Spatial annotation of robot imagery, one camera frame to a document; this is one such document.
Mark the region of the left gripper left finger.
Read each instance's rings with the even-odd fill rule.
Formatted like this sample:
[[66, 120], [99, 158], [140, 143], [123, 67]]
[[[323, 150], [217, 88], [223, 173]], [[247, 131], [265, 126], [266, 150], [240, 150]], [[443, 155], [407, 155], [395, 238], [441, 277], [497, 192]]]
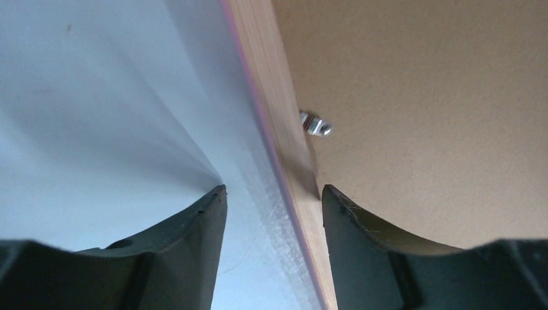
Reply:
[[1, 308], [209, 309], [226, 216], [226, 188], [219, 185], [104, 249], [3, 240]]

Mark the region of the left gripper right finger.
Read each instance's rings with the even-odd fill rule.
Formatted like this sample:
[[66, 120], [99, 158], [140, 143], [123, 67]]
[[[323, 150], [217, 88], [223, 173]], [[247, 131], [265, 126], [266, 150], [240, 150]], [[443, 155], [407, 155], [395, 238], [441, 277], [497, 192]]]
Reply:
[[322, 215], [340, 309], [546, 309], [547, 240], [470, 249], [427, 240], [372, 214], [333, 185]]

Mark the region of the brown cardboard backing board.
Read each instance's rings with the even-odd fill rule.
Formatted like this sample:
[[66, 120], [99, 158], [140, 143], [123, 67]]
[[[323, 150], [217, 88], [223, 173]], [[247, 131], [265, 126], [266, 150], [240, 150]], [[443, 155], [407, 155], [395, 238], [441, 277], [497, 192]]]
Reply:
[[320, 185], [429, 240], [547, 237], [546, 1], [275, 1]]

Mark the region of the pink wooden photo frame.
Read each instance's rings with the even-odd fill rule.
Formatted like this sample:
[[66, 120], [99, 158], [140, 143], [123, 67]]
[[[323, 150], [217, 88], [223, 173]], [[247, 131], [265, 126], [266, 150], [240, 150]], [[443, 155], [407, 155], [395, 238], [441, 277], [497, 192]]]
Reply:
[[321, 309], [337, 309], [316, 164], [302, 128], [272, 1], [223, 1]]

